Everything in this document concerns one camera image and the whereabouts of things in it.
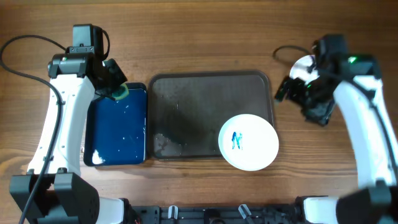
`gray tray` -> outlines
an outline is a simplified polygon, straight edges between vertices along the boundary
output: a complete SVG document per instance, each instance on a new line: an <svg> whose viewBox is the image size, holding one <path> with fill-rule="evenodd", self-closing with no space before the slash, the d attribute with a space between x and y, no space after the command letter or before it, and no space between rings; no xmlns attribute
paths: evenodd
<svg viewBox="0 0 398 224"><path fill-rule="evenodd" d="M148 102L147 151L156 159L222 157L218 133L239 114L274 125L269 81L258 70L160 74Z"/></svg>

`green sponge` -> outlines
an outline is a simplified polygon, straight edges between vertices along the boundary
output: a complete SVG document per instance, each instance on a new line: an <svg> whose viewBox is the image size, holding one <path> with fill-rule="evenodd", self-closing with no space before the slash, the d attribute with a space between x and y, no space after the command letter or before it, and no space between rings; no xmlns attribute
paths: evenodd
<svg viewBox="0 0 398 224"><path fill-rule="evenodd" d="M129 88L125 83L119 86L119 88L112 93L112 97L115 100L121 100L129 95Z"/></svg>

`wood grain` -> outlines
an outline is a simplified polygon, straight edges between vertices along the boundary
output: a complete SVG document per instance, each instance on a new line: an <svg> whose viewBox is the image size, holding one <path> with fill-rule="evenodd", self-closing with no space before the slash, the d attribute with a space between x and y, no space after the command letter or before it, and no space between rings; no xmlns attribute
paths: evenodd
<svg viewBox="0 0 398 224"><path fill-rule="evenodd" d="M167 2L0 7L0 44L38 34L69 46L72 25L106 29L114 58L130 82L148 84L164 72L258 69L272 92L287 74L271 58L283 44L310 47L327 33L343 33L353 52L374 54L395 130L398 97L396 1ZM47 77L55 46L40 40L12 44L4 61L22 72ZM39 143L49 98L43 85L0 70L0 223L21 214L9 195L9 179L23 174ZM341 113L321 128L304 122L290 102L275 106L280 149L258 172L223 160L159 162L94 169L81 162L82 177L105 197L133 205L239 205L292 202L298 195L343 195L357 185L351 143Z"/></svg>
<svg viewBox="0 0 398 224"><path fill-rule="evenodd" d="M239 2L242 0L218 0L218 2ZM107 3L148 3L148 2L187 2L187 0L0 0L0 5L20 6L20 5L56 5L56 4L107 4ZM213 2L212 0L189 0L188 2Z"/></svg>

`green light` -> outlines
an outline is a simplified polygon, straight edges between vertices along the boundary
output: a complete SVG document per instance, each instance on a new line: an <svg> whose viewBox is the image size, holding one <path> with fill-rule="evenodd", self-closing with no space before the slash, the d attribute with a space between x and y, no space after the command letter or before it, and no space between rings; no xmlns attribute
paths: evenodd
<svg viewBox="0 0 398 224"><path fill-rule="evenodd" d="M356 59L357 59L356 57L349 57L348 58L348 62L349 63L354 63L356 61Z"/></svg>

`blue tray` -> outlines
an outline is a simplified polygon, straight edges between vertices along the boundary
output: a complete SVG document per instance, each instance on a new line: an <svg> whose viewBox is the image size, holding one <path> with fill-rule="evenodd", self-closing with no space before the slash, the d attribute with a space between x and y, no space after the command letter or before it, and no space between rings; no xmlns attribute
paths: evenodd
<svg viewBox="0 0 398 224"><path fill-rule="evenodd" d="M142 83L127 83L130 94L90 104L83 160L88 166L140 164L146 153L147 92Z"/></svg>

